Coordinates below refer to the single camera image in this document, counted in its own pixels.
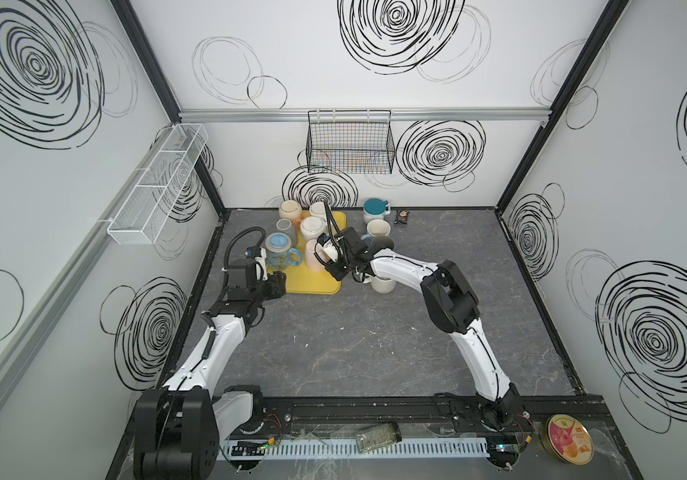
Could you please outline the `beige mug back left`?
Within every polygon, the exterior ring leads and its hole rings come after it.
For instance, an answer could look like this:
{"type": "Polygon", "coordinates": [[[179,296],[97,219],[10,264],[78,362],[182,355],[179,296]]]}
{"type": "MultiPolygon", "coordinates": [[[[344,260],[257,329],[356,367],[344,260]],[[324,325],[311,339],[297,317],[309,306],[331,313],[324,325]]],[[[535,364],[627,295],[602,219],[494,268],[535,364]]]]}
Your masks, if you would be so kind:
{"type": "Polygon", "coordinates": [[[281,219],[290,220],[296,227],[303,221],[303,207],[296,200],[285,200],[279,207],[281,219]]]}

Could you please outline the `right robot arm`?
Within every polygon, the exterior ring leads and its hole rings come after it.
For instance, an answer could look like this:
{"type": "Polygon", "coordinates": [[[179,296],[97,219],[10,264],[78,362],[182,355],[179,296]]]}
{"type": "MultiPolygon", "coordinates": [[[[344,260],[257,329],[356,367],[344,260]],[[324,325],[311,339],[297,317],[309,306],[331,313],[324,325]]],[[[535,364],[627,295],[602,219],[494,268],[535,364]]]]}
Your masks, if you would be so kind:
{"type": "Polygon", "coordinates": [[[503,371],[481,322],[479,297],[457,264],[413,259],[393,250],[393,239],[376,237],[365,243],[348,227],[312,241],[313,252],[337,280],[351,275],[366,282],[393,280],[423,295],[429,320],[449,334],[473,376],[477,418],[485,428],[501,431],[523,412],[523,400],[503,371]]]}

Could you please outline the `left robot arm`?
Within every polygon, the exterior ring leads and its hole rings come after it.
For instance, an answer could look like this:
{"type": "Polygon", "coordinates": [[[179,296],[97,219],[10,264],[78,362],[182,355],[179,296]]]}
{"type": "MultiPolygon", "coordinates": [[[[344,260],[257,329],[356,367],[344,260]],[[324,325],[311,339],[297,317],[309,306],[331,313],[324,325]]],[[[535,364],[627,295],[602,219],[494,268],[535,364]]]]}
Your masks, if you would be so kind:
{"type": "Polygon", "coordinates": [[[287,293],[287,275],[256,260],[229,267],[217,301],[203,313],[207,329],[182,367],[145,392],[135,407],[136,479],[207,479],[222,443],[256,417],[260,390],[212,392],[230,358],[264,315],[264,303],[287,293]]]}

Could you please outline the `clear plastic packet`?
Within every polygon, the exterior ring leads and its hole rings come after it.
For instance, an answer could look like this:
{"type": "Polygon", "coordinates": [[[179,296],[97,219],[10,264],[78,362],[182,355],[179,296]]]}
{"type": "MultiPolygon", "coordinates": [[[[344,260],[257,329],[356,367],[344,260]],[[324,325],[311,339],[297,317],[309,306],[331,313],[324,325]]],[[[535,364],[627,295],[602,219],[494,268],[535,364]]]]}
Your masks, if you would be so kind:
{"type": "Polygon", "coordinates": [[[361,430],[355,434],[355,445],[361,453],[372,452],[395,445],[403,440],[399,424],[387,422],[361,430]]]}

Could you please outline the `teal lidded white mug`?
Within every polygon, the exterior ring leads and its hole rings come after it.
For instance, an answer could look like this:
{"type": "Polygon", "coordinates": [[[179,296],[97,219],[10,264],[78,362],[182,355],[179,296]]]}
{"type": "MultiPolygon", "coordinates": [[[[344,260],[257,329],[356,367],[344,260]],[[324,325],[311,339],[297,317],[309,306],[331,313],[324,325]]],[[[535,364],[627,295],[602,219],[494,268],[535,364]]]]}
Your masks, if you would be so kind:
{"type": "Polygon", "coordinates": [[[379,198],[369,198],[363,204],[363,221],[365,224],[375,220],[385,220],[391,213],[389,201],[379,198]]]}

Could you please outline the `beige speckled mug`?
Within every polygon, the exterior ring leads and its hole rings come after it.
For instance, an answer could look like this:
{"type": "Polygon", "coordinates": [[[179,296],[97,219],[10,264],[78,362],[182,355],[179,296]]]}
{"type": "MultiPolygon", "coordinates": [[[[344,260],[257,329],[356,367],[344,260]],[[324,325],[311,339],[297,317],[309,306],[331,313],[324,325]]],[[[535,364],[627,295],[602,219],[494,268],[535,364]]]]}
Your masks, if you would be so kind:
{"type": "Polygon", "coordinates": [[[373,288],[373,291],[379,293],[379,294],[389,294],[395,290],[395,286],[397,286],[397,281],[391,279],[391,278],[383,278],[379,276],[373,276],[369,280],[369,285],[371,285],[371,288],[373,288]]]}

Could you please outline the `yellow plastic tray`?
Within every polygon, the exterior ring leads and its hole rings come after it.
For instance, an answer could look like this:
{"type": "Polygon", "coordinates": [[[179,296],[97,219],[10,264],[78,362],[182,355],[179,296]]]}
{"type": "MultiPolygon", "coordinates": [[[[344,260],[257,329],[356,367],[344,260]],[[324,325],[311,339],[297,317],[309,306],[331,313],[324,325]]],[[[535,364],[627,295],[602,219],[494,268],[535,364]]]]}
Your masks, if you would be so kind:
{"type": "Polygon", "coordinates": [[[299,239],[297,250],[303,253],[304,258],[300,266],[289,266],[285,270],[287,292],[289,294],[336,294],[341,289],[341,282],[335,280],[311,252],[307,252],[307,240],[303,236],[301,225],[297,226],[296,231],[299,239]]]}

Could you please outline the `blue butterfly mug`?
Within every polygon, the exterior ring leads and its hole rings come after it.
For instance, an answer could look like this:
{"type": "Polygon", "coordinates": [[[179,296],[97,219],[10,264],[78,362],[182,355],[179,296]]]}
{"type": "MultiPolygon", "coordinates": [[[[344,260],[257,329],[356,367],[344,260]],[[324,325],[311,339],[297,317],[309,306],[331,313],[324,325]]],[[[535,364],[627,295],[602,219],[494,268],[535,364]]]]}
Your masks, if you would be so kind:
{"type": "Polygon", "coordinates": [[[303,262],[303,254],[293,246],[290,236],[275,232],[266,238],[267,266],[272,271],[283,271],[298,267],[303,262]]]}

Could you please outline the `pink mug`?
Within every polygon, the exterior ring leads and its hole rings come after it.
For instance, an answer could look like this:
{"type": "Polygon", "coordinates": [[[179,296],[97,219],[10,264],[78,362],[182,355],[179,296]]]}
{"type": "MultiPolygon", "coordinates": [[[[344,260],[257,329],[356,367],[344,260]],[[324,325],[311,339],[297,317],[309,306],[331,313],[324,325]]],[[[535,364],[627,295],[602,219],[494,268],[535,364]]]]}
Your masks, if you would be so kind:
{"type": "Polygon", "coordinates": [[[315,254],[316,241],[307,242],[305,250],[305,264],[310,271],[321,272],[325,270],[325,263],[321,262],[319,256],[315,254]]]}

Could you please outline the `pink orange round tin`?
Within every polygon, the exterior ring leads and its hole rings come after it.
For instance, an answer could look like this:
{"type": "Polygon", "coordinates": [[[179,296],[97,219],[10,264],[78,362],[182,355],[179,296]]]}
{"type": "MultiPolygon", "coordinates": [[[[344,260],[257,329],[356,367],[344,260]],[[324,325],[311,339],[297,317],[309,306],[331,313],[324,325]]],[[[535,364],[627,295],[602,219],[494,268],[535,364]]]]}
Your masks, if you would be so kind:
{"type": "Polygon", "coordinates": [[[555,414],[541,426],[541,444],[559,461],[585,466],[593,460],[593,439],[585,425],[567,414],[555,414]]]}

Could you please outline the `grey tall mug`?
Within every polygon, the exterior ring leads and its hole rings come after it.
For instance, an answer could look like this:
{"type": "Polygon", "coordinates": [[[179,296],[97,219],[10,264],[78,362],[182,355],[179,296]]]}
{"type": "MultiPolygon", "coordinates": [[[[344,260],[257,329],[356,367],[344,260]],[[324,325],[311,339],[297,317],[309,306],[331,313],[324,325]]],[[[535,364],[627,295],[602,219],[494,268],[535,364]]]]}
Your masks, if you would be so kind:
{"type": "Polygon", "coordinates": [[[389,236],[375,236],[373,240],[371,240],[369,252],[375,254],[381,250],[393,250],[393,248],[395,248],[395,241],[393,241],[393,238],[389,236]]]}

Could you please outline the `small dark snack packet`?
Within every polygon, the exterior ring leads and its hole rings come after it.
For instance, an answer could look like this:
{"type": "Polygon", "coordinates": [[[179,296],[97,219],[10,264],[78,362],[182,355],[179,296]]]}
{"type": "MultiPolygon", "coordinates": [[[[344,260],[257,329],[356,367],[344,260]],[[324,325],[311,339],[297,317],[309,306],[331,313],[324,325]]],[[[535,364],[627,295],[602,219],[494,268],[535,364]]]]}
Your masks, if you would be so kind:
{"type": "Polygon", "coordinates": [[[395,225],[407,225],[409,223],[409,210],[399,210],[395,216],[395,225]]]}

